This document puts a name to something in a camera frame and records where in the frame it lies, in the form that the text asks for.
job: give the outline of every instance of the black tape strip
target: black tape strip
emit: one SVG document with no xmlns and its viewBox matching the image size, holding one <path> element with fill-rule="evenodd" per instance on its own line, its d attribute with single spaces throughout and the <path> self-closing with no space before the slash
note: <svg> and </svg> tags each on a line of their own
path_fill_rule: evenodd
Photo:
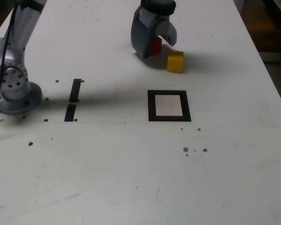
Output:
<svg viewBox="0 0 281 225">
<path fill-rule="evenodd" d="M 81 79 L 74 79 L 72 90 L 70 94 L 70 102 L 79 102 L 78 96 L 79 96 L 79 90 L 81 85 Z"/>
<path fill-rule="evenodd" d="M 165 15 L 165 16 L 172 15 L 176 9 L 175 1 L 172 1 L 171 4 L 164 5 L 164 4 L 153 3 L 150 0 L 141 0 L 140 4 L 146 10 L 148 10 L 152 13 L 159 14 L 159 15 Z"/>
<path fill-rule="evenodd" d="M 73 122 L 74 121 L 75 111 L 76 111 L 76 105 L 69 104 L 67 106 L 65 122 Z"/>
<path fill-rule="evenodd" d="M 27 1 L 27 7 L 41 13 L 43 11 L 45 5 L 38 3 L 34 0 L 29 0 L 29 1 Z"/>
</svg>

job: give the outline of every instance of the black tape marking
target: black tape marking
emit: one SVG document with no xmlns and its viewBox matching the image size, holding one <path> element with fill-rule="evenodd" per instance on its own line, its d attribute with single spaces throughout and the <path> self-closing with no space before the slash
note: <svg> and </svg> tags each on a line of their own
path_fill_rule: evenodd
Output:
<svg viewBox="0 0 281 225">
<path fill-rule="evenodd" d="M 65 116 L 65 122 L 73 122 L 73 121 L 74 121 L 75 111 L 76 111 L 76 105 L 74 105 L 74 104 L 69 104 L 69 105 L 67 106 L 67 112 L 66 112 L 66 116 Z"/>
<path fill-rule="evenodd" d="M 155 95 L 179 95 L 183 116 L 157 116 Z M 191 122 L 191 114 L 185 90 L 148 90 L 148 115 L 149 121 L 160 122 Z"/>
<path fill-rule="evenodd" d="M 37 12 L 42 13 L 45 5 L 43 5 L 41 3 L 38 3 L 37 1 L 34 1 L 34 0 L 30 0 L 27 3 L 27 7 L 31 8 L 31 9 L 37 11 Z"/>
<path fill-rule="evenodd" d="M 79 96 L 80 85 L 81 85 L 81 79 L 74 79 L 71 94 L 70 94 L 70 99 L 69 99 L 71 103 L 79 102 L 78 96 Z"/>
</svg>

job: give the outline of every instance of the black cable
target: black cable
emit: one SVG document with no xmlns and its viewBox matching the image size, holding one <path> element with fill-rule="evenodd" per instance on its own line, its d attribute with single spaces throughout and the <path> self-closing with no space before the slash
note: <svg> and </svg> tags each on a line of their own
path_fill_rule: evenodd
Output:
<svg viewBox="0 0 281 225">
<path fill-rule="evenodd" d="M 12 30 L 12 27 L 14 25 L 15 14 L 17 12 L 17 9 L 18 9 L 18 4 L 15 5 L 13 13 L 11 14 L 9 26 L 8 26 L 8 29 L 7 29 L 7 35 L 6 35 L 6 40 L 5 40 L 5 44 L 4 44 L 3 55 L 2 55 L 2 63 L 1 63 L 1 70 L 0 70 L 0 87 L 2 85 L 3 74 L 4 74 L 4 71 L 5 71 L 4 70 L 4 62 L 5 62 L 5 55 L 6 55 L 6 50 L 7 50 L 7 46 L 8 46 L 9 36 L 10 36 L 11 30 Z"/>
</svg>

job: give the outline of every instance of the gray robot arm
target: gray robot arm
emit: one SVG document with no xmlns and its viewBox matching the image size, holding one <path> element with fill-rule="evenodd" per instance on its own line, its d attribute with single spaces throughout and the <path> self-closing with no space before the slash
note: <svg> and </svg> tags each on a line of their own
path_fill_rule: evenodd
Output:
<svg viewBox="0 0 281 225">
<path fill-rule="evenodd" d="M 43 98 L 40 87 L 28 81 L 24 56 L 47 0 L 16 0 L 16 3 L 13 23 L 5 37 L 0 38 L 0 113 L 8 115 L 26 114 Z M 176 43 L 177 33 L 169 22 L 175 7 L 173 0 L 141 0 L 131 28 L 132 46 L 141 59 L 148 57 L 156 36 L 161 35 L 171 45 Z"/>
<path fill-rule="evenodd" d="M 24 63 L 26 45 L 47 0 L 21 0 L 14 8 L 15 16 L 4 38 L 0 38 L 0 113 L 25 114 L 42 101 L 39 86 L 28 81 Z M 5 44 L 8 43 L 1 68 Z"/>
</svg>

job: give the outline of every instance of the red cube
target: red cube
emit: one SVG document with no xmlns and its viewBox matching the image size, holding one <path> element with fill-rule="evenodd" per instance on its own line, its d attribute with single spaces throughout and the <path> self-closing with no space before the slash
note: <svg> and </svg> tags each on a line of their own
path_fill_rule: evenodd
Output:
<svg viewBox="0 0 281 225">
<path fill-rule="evenodd" d="M 162 43 L 163 40 L 160 37 L 155 37 L 151 45 L 150 55 L 157 55 L 158 53 L 160 53 Z"/>
</svg>

